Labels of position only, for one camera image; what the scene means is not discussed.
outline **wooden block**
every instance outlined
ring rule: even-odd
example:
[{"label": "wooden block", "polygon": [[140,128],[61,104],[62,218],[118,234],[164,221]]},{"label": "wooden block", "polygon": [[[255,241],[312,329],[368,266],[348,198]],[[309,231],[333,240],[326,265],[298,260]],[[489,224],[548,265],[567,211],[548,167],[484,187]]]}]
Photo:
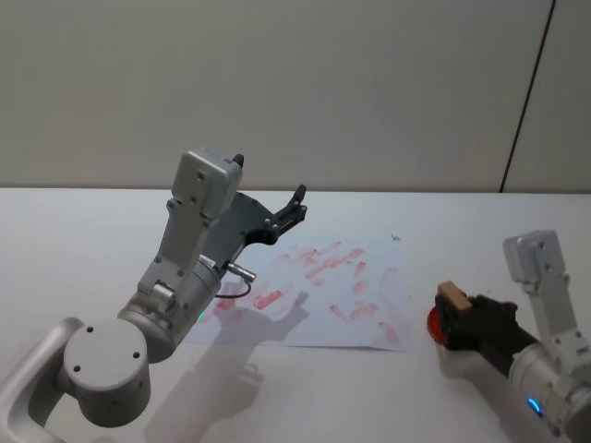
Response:
[{"label": "wooden block", "polygon": [[459,311],[465,311],[466,309],[470,309],[472,304],[468,297],[465,296],[453,281],[446,281],[441,283],[437,287],[437,294],[443,295],[445,298],[448,299],[450,303],[452,303]]}]

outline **cable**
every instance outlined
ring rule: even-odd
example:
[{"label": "cable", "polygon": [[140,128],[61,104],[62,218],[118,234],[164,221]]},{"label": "cable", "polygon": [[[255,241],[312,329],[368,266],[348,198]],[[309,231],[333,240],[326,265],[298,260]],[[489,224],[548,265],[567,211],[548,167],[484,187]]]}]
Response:
[{"label": "cable", "polygon": [[215,296],[215,298],[224,298],[226,300],[235,300],[236,298],[242,298],[242,297],[247,296],[250,293],[250,291],[252,290],[252,285],[250,284],[250,281],[244,280],[244,283],[247,284],[248,288],[243,293],[237,293],[236,295],[227,295],[227,294],[219,295],[219,294],[217,294]]}]

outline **blue led light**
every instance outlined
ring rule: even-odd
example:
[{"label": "blue led light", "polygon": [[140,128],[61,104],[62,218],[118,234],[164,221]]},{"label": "blue led light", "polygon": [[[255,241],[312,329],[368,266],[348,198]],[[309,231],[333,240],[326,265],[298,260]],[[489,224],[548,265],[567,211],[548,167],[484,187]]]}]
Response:
[{"label": "blue led light", "polygon": [[531,408],[536,412],[536,414],[538,414],[539,416],[542,415],[542,407],[539,405],[536,399],[530,397],[529,399],[527,399],[527,404],[531,406]]}]

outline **black gripper holding object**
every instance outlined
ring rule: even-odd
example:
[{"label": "black gripper holding object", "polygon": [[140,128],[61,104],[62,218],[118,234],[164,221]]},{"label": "black gripper holding object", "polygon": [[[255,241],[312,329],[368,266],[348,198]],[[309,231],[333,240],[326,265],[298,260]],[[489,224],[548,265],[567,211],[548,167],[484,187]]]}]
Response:
[{"label": "black gripper holding object", "polygon": [[484,295],[468,299],[472,307],[463,312],[443,295],[435,297],[446,348],[477,351],[508,377],[513,357],[537,340],[517,324],[515,303],[498,302]]}]

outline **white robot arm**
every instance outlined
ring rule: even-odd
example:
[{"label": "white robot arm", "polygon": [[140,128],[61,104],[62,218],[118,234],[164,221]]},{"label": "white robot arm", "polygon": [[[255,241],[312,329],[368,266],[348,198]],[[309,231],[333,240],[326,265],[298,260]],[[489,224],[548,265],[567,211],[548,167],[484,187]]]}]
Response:
[{"label": "white robot arm", "polygon": [[43,426],[64,393],[99,426],[125,425],[143,412],[149,364],[172,355],[223,275],[233,272],[248,287],[255,279],[235,264],[244,247],[272,245],[306,216],[305,186],[274,214],[236,192],[243,162],[207,148],[182,156],[163,240],[136,293],[118,318],[89,325],[67,318],[30,348],[0,384],[0,442],[62,442]]}]

